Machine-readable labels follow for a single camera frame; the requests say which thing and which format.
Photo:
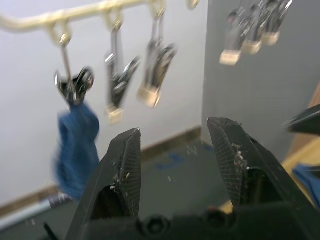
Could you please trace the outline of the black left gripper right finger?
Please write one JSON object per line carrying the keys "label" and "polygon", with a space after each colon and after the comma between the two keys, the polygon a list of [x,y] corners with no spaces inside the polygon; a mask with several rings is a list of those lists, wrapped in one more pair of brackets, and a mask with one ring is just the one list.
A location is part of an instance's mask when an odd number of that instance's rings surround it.
{"label": "black left gripper right finger", "polygon": [[231,119],[209,117],[215,158],[234,209],[314,209],[284,166]]}

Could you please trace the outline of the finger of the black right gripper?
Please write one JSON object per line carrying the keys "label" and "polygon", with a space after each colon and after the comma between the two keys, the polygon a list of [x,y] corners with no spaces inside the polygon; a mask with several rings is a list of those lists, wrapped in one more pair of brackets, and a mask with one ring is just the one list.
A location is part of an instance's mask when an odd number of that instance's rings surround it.
{"label": "finger of the black right gripper", "polygon": [[291,133],[319,135],[320,134],[320,105],[312,106],[292,120],[286,122],[283,127]]}

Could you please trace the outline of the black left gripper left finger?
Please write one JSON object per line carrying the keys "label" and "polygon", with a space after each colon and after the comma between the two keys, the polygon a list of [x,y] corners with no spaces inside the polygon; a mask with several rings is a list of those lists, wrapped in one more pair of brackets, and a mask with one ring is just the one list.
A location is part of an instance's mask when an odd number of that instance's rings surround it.
{"label": "black left gripper left finger", "polygon": [[129,239],[140,198],[141,131],[132,128],[110,142],[86,184],[66,239]]}

